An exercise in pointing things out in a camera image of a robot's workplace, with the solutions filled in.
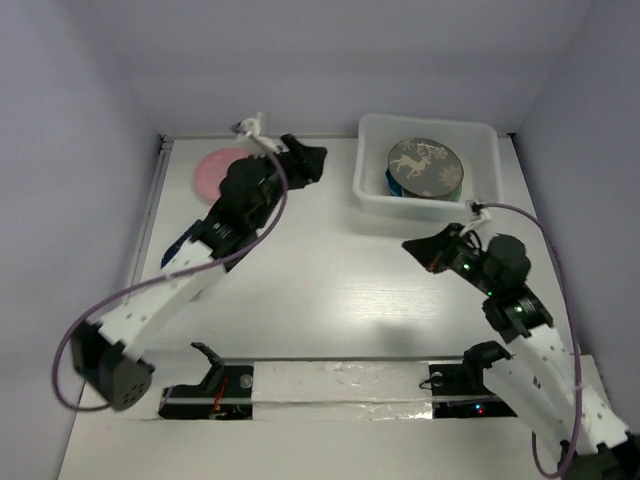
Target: cable clip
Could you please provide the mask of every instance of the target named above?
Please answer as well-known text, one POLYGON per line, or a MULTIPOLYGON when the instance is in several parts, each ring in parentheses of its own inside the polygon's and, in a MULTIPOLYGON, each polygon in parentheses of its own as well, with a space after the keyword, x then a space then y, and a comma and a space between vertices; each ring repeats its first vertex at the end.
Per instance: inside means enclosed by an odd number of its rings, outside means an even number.
POLYGON ((472 230, 478 230, 491 221, 491 214, 482 203, 470 201, 467 202, 467 206, 471 210, 473 220, 460 231, 461 237, 465 236, 472 230))
POLYGON ((267 114, 263 112, 258 112, 255 117, 247 118, 234 125, 231 130, 237 134, 236 143, 239 143, 250 155, 257 156, 265 153, 256 144, 256 140, 266 145, 274 153, 283 151, 283 147, 278 141, 264 136, 267 131, 267 114))

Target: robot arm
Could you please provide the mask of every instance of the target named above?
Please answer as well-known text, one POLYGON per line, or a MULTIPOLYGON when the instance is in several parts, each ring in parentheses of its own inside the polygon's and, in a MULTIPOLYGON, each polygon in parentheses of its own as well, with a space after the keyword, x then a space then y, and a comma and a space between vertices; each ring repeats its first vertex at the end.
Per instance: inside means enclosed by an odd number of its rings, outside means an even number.
MULTIPOLYGON (((485 251, 473 243, 468 227, 450 224, 434 237, 404 242, 403 248, 427 271, 451 270, 487 296, 482 305, 485 317, 511 353, 488 342, 468 350, 463 364, 560 458, 576 416, 574 359, 551 315, 525 284, 531 262, 522 242, 498 235, 485 251)), ((633 478, 630 472, 640 468, 640 441, 592 386, 579 388, 582 411, 576 453, 581 461, 574 461, 564 478, 633 478), (626 476, 595 476, 612 462, 626 476), (580 475, 588 471, 594 476, 576 476, 582 467, 586 470, 580 475)))
MULTIPOLYGON (((284 135, 281 141, 286 150, 280 149, 276 156, 289 189, 317 182, 326 149, 304 146, 292 135, 284 135)), ((206 266, 216 259, 242 255, 240 251, 256 240, 256 230, 265 226, 284 192, 275 166, 264 157, 250 156, 229 167, 220 193, 206 218, 190 229, 189 240, 161 269, 167 282, 129 298, 94 323, 81 323, 71 337, 75 370, 114 410, 132 407, 149 389, 154 368, 141 357, 153 335, 241 258, 206 266), (178 271, 199 266, 202 271, 172 278, 178 271)))

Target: decorative tin lid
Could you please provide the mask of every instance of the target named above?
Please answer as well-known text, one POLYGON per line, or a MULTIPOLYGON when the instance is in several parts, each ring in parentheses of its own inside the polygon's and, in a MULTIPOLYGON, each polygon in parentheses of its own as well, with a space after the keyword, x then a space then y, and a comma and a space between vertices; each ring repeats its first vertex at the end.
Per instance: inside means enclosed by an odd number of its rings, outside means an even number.
POLYGON ((423 198, 445 197, 462 184, 462 162, 434 140, 407 138, 389 152, 389 172, 407 192, 423 198))

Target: wire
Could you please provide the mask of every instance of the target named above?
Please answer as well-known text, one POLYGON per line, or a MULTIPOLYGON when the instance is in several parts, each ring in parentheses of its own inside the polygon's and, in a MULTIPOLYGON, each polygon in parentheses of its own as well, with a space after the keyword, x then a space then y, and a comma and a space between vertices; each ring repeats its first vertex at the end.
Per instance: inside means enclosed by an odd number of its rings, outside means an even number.
POLYGON ((173 389, 174 389, 173 385, 167 388, 167 393, 164 395, 164 397, 162 397, 162 400, 160 400, 160 405, 158 405, 158 411, 162 410, 164 406, 167 404, 167 402, 169 401, 169 397, 173 393, 173 389))
POLYGON ((282 168, 280 161, 278 160, 278 158, 275 156, 275 154, 271 151, 269 147, 267 147, 262 141, 256 138, 252 133, 245 132, 240 126, 240 124, 234 125, 232 127, 232 130, 234 131, 234 133, 246 134, 250 140, 252 140, 258 147, 260 147, 260 149, 264 151, 265 155, 269 158, 269 160, 271 160, 271 162, 273 163, 273 166, 276 169, 278 176, 280 177, 280 181, 282 182, 282 198, 280 200, 280 208, 276 212, 276 215, 273 221, 271 221, 271 223, 264 230, 262 235, 260 235, 253 243, 247 245, 246 247, 241 248, 240 250, 238 250, 235 253, 232 253, 231 255, 228 255, 223 258, 215 259, 213 262, 210 262, 204 265, 199 265, 197 267, 191 267, 184 270, 179 270, 177 272, 171 273, 171 275, 160 275, 158 277, 145 280, 144 282, 140 282, 136 285, 132 285, 130 287, 124 288, 112 295, 109 295, 107 298, 105 298, 101 302, 96 303, 93 307, 91 307, 89 310, 87 310, 82 315, 80 315, 71 324, 71 326, 67 329, 67 331, 62 336, 62 339, 60 340, 60 343, 58 344, 58 348, 56 349, 56 352, 54 354, 53 364, 51 366, 51 385, 53 387, 53 394, 55 395, 56 399, 58 400, 58 402, 60 402, 60 404, 63 407, 69 410, 73 410, 74 412, 99 412, 109 408, 108 404, 99 405, 96 407, 83 407, 79 403, 73 403, 62 394, 62 390, 60 388, 59 372, 60 372, 60 363, 62 361, 62 354, 64 353, 65 347, 71 340, 71 336, 83 322, 85 322, 90 316, 95 314, 97 311, 103 309, 107 305, 110 305, 111 303, 124 297, 125 295, 129 295, 130 293, 137 292, 138 290, 142 290, 143 288, 160 285, 162 283, 165 283, 175 278, 182 278, 182 277, 194 275, 204 270, 208 270, 210 268, 214 268, 224 263, 232 262, 234 260, 238 260, 239 258, 244 257, 247 253, 249 253, 251 250, 257 247, 260 243, 262 243, 262 241, 265 238, 267 238, 271 234, 271 232, 273 231, 277 223, 282 218, 282 214, 284 213, 284 209, 287 204, 287 190, 289 189, 289 182, 287 181, 287 174, 282 168))
POLYGON ((227 388, 227 383, 229 383, 229 377, 224 378, 224 380, 222 381, 222 385, 220 386, 220 391, 213 399, 213 410, 211 410, 211 414, 214 414, 220 410, 220 399, 222 399, 224 395, 224 391, 227 388))
POLYGON ((573 419, 573 429, 571 431, 571 440, 569 442, 569 447, 567 448, 567 452, 564 456, 564 459, 562 460, 562 463, 555 473, 547 473, 542 469, 540 458, 538 456, 538 444, 535 432, 531 433, 531 448, 533 451, 533 461, 535 462, 536 468, 538 469, 538 472, 540 472, 540 475, 545 478, 560 478, 564 476, 564 474, 569 469, 571 461, 573 460, 573 456, 576 452, 576 447, 578 446, 578 436, 580 435, 582 415, 582 366, 580 364, 580 346, 578 345, 578 326, 577 321, 574 318, 571 303, 569 302, 567 280, 565 277, 564 269, 562 268, 558 251, 551 241, 551 235, 549 234, 545 226, 536 217, 521 208, 514 207, 513 205, 506 205, 504 203, 483 203, 481 204, 481 206, 486 208, 501 208, 503 210, 510 210, 527 217, 529 220, 535 223, 540 229, 540 232, 542 232, 542 236, 547 241, 547 245, 549 245, 551 254, 553 255, 556 265, 558 266, 558 276, 560 277, 560 291, 562 292, 562 299, 564 300, 564 306, 567 311, 569 332, 571 333, 571 347, 573 349, 573 361, 575 370, 575 416, 573 419))

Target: white table surface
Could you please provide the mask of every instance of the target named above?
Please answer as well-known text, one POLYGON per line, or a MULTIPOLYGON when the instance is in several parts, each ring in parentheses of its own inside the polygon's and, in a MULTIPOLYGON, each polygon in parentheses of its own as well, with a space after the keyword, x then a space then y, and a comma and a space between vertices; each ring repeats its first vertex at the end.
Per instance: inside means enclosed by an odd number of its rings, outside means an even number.
MULTIPOLYGON (((400 246, 437 233, 429 224, 362 213, 352 193, 355 139, 302 139, 327 147, 318 184, 291 192, 270 238, 222 282, 191 302, 156 337, 152 356, 180 354, 192 341, 225 358, 433 358, 459 356, 498 338, 485 321, 482 295, 454 274, 427 274, 400 246)), ((533 211, 510 139, 500 139, 508 203, 533 211)), ((153 222, 142 277, 155 276, 166 248, 209 206, 191 180, 209 152, 232 140, 177 140, 153 222)), ((568 341, 558 283, 540 233, 528 220, 493 212, 482 236, 524 241, 529 285, 568 341)))
MULTIPOLYGON (((187 347, 193 340, 227 358, 398 358, 459 356, 496 338, 483 319, 479 293, 454 275, 426 274, 400 248, 402 240, 431 235, 442 225, 362 214, 351 194, 356 141, 308 143, 330 152, 321 183, 292 193, 273 236, 157 338, 145 357, 158 370, 138 405, 120 414, 78 415, 61 480, 540 478, 531 460, 530 431, 513 418, 344 421, 350 414, 343 411, 327 421, 326 412, 313 420, 307 413, 281 410, 247 422, 156 418, 163 385, 197 381, 206 370, 187 347)), ((175 142, 144 278, 157 271, 166 247, 207 212, 190 187, 197 162, 231 144, 175 142)), ((509 139, 500 140, 500 152, 507 201, 533 211, 509 139)), ((566 341, 563 303, 540 234, 515 215, 495 212, 494 218, 484 237, 499 231, 526 243, 533 263, 529 284, 566 341)), ((420 376, 421 369, 411 366, 404 375, 420 376)), ((601 391, 591 359, 585 377, 601 391)), ((311 376, 301 379, 305 388, 296 395, 325 392, 326 378, 317 378, 321 383, 311 376)), ((290 391, 283 383, 280 393, 290 391)), ((280 398, 280 393, 273 388, 269 395, 280 398)), ((415 401, 413 395, 408 392, 406 400, 415 401)), ((85 389, 82 403, 98 402, 85 389)))

